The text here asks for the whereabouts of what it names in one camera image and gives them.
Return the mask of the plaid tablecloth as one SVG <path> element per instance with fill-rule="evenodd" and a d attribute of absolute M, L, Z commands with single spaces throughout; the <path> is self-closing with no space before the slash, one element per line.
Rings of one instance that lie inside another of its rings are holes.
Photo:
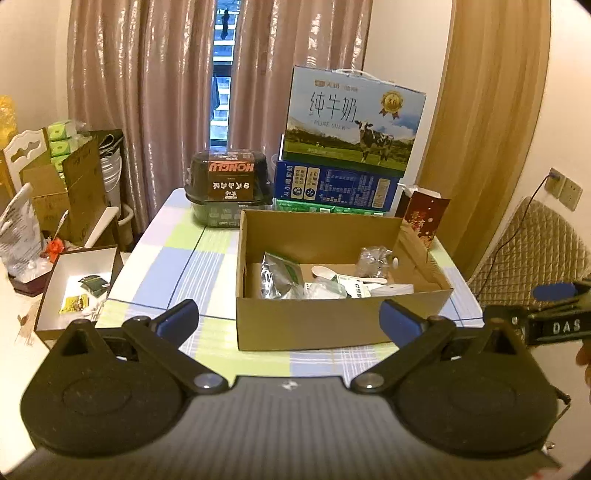
<path fill-rule="evenodd" d="M 351 381 L 394 353 L 392 343 L 294 352 L 239 350 L 238 237 L 238 229 L 199 225 L 183 190 L 174 190 L 126 260 L 101 310 L 100 325 L 119 326 L 138 315 L 154 317 L 193 299 L 199 325 L 180 349 L 228 381 L 238 376 L 339 376 Z"/>

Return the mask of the beige quilted chair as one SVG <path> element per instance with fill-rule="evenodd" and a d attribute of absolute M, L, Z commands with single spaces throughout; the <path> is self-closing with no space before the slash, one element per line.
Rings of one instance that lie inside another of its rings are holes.
<path fill-rule="evenodd" d="M 526 197 L 468 284 L 481 307 L 540 306 L 536 286 L 589 275 L 590 245 L 559 213 Z"/>

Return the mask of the blue milk carton case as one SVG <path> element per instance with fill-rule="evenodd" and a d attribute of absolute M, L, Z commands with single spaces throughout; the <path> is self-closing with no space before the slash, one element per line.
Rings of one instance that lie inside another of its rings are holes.
<path fill-rule="evenodd" d="M 311 163 L 287 159 L 283 141 L 274 167 L 273 197 L 377 212 L 388 212 L 402 179 L 398 172 L 379 173 L 375 168 L 346 168 L 337 161 Z"/>

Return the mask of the brown cardboard box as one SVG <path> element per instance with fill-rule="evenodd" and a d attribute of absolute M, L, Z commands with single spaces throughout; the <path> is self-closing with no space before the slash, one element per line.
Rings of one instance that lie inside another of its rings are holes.
<path fill-rule="evenodd" d="M 412 295 L 352 298 L 339 283 L 311 274 L 324 265 L 353 276 L 363 247 L 385 246 L 400 260 L 388 284 L 413 284 Z M 260 294 L 266 252 L 301 267 L 305 298 Z M 453 288 L 433 254 L 401 218 L 245 210 L 239 227 L 236 327 L 242 351 L 318 350 L 384 343 L 381 303 L 393 299 L 421 317 L 437 315 Z"/>

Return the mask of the white narrow text box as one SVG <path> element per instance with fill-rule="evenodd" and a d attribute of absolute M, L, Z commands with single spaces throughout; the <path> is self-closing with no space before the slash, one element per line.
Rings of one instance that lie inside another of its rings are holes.
<path fill-rule="evenodd" d="M 382 285 L 369 283 L 367 287 L 370 291 L 370 296 L 372 297 L 391 297 L 398 295 L 412 295 L 414 293 L 413 284 L 393 283 Z"/>

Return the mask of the brown open carton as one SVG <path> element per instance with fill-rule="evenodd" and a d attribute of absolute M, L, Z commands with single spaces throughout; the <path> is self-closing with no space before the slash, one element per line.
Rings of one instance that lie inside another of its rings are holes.
<path fill-rule="evenodd" d="M 32 186 L 32 205 L 41 230 L 53 236 L 68 212 L 58 236 L 83 246 L 107 207 L 96 140 L 71 153 L 62 169 L 64 178 L 51 163 L 29 166 L 22 171 L 23 182 Z"/>

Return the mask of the clear plastic bag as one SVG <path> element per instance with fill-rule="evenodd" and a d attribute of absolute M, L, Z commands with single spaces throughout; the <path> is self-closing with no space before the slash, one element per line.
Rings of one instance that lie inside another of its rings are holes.
<path fill-rule="evenodd" d="M 25 183 L 1 214 L 1 260 L 12 277 L 22 275 L 44 250 L 32 194 L 32 185 Z"/>

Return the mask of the white bucket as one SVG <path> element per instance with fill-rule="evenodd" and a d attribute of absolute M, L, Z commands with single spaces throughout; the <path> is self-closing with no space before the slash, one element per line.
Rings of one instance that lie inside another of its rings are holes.
<path fill-rule="evenodd" d="M 122 147 L 123 136 L 112 132 L 108 132 L 98 145 L 107 200 L 110 206 L 118 209 L 121 209 Z"/>

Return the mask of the pure milk cow box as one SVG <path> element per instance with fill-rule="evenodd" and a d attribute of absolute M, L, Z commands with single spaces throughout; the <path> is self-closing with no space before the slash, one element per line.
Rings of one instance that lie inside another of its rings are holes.
<path fill-rule="evenodd" d="M 295 66 L 281 158 L 402 177 L 425 103 L 361 72 Z"/>

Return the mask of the pink shiny curtain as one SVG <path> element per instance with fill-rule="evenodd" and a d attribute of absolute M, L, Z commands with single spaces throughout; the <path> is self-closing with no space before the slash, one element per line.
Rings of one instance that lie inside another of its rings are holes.
<path fill-rule="evenodd" d="M 137 231 L 207 149 L 213 111 L 214 1 L 75 1 L 68 109 L 124 136 L 123 194 Z M 230 76 L 229 144 L 273 155 L 294 66 L 361 69 L 369 1 L 244 1 Z"/>

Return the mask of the white green medicine box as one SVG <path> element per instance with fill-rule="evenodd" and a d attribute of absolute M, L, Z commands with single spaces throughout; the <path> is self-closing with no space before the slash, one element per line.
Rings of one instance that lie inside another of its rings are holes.
<path fill-rule="evenodd" d="M 346 293 L 352 298 L 367 298 L 370 297 L 370 291 L 367 287 L 369 283 L 356 281 L 353 276 L 339 274 L 339 279 L 335 282 L 339 283 L 346 289 Z"/>

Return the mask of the white chair back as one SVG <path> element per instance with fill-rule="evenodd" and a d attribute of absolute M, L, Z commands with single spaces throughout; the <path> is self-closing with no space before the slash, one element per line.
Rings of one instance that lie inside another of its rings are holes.
<path fill-rule="evenodd" d="M 50 163 L 46 129 L 25 130 L 18 133 L 1 153 L 11 182 L 12 194 L 16 194 L 22 187 L 21 172 L 24 169 Z"/>

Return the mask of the dark red gift box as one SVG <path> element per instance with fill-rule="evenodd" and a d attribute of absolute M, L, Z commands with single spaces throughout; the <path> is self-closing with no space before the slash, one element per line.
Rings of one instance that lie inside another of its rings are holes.
<path fill-rule="evenodd" d="M 439 192 L 417 185 L 400 183 L 401 199 L 396 216 L 410 224 L 427 249 L 431 248 L 437 229 L 450 203 Z"/>

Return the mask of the crumpled clear plastic wrapper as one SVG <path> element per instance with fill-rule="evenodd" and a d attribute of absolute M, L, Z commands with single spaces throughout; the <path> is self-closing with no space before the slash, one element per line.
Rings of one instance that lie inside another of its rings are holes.
<path fill-rule="evenodd" d="M 356 263 L 356 275 L 363 278 L 387 278 L 400 265 L 399 258 L 385 246 L 363 247 Z"/>

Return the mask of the wall power socket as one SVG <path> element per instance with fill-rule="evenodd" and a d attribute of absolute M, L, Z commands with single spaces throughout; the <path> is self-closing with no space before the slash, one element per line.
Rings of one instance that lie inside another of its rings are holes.
<path fill-rule="evenodd" d="M 550 169 L 544 188 L 572 212 L 576 210 L 583 194 L 580 185 L 554 168 Z"/>

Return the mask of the white plastic fork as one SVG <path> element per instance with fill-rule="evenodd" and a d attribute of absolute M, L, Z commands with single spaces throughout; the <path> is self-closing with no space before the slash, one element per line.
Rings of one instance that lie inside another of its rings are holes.
<path fill-rule="evenodd" d="M 352 277 L 356 281 L 363 282 L 363 283 L 370 283 L 370 284 L 381 284 L 385 285 L 388 284 L 388 280 L 386 278 L 380 277 Z"/>

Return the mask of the open white shallow box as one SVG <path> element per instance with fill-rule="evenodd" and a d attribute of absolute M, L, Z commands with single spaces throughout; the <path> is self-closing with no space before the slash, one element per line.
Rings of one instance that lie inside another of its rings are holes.
<path fill-rule="evenodd" d="M 96 321 L 123 261 L 117 247 L 61 254 L 52 269 L 34 325 L 34 333 L 52 348 L 77 319 Z"/>

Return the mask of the black Honglu food container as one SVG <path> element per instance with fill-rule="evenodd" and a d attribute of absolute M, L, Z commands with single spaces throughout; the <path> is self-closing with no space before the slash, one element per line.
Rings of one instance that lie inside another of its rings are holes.
<path fill-rule="evenodd" d="M 184 186 L 197 222 L 237 228 L 245 209 L 267 209 L 273 202 L 266 155 L 252 150 L 195 154 Z"/>

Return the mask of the green tissue packs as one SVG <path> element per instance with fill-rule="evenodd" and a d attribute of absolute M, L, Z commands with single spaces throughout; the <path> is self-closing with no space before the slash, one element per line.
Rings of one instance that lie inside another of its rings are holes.
<path fill-rule="evenodd" d="M 90 140 L 86 124 L 77 120 L 54 122 L 47 127 L 51 163 L 63 174 L 65 159 Z"/>

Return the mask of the silver foil pouch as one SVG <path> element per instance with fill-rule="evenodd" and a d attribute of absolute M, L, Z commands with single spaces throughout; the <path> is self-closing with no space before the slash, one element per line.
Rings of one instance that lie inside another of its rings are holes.
<path fill-rule="evenodd" d="M 268 300 L 305 298 L 301 267 L 290 259 L 266 252 L 260 267 L 260 294 Z"/>

